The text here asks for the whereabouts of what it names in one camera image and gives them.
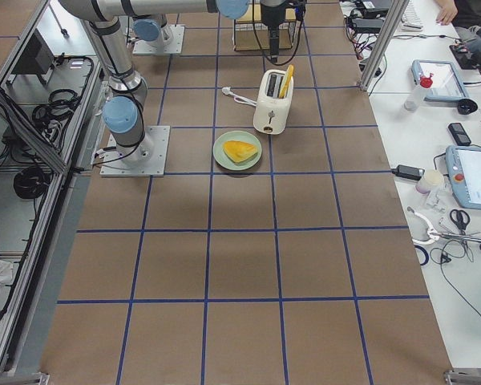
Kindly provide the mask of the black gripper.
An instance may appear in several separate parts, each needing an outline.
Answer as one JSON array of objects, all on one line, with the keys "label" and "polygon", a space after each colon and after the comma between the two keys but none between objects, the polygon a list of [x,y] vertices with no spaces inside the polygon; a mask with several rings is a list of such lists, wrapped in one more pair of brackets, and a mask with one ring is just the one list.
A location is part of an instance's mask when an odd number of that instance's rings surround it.
[{"label": "black gripper", "polygon": [[285,0],[261,0],[261,21],[268,27],[269,61],[277,63],[279,55],[279,26],[285,21]]}]

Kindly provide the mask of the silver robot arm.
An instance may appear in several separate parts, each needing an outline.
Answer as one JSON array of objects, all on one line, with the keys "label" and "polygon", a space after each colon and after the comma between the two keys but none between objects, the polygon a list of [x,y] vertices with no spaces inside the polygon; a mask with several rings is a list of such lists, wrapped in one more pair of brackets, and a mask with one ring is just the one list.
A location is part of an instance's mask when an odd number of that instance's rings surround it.
[{"label": "silver robot arm", "polygon": [[164,47],[173,40],[166,14],[133,18],[133,30],[139,39],[152,47]]},{"label": "silver robot arm", "polygon": [[104,104],[102,117],[115,139],[119,155],[104,161],[104,166],[120,161],[139,164],[152,156],[153,149],[143,121],[148,86],[133,67],[119,17],[152,18],[167,13],[208,12],[239,19],[255,7],[254,1],[61,1],[60,4],[82,22],[109,75],[113,97]]}]

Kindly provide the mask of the person's hand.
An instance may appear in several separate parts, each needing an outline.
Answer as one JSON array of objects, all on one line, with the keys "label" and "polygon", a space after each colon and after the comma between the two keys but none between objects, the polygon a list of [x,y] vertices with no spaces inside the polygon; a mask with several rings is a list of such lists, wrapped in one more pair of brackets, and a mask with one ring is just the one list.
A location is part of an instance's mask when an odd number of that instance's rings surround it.
[{"label": "person's hand", "polygon": [[455,16],[458,14],[458,9],[454,0],[435,0],[439,7],[439,12],[436,16],[436,22],[440,25],[450,24]]}]

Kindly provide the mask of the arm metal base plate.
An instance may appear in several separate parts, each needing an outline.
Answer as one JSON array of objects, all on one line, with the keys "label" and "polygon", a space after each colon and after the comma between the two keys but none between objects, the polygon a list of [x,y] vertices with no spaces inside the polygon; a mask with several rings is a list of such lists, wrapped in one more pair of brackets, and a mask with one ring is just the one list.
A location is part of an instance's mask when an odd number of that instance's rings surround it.
[{"label": "arm metal base plate", "polygon": [[102,177],[142,177],[164,175],[168,143],[170,136],[169,126],[146,126],[145,136],[139,147],[129,156],[129,150],[118,147],[106,152],[100,169]]},{"label": "arm metal base plate", "polygon": [[134,25],[134,55],[179,55],[183,48],[185,25],[160,26],[152,20],[138,20]]}]

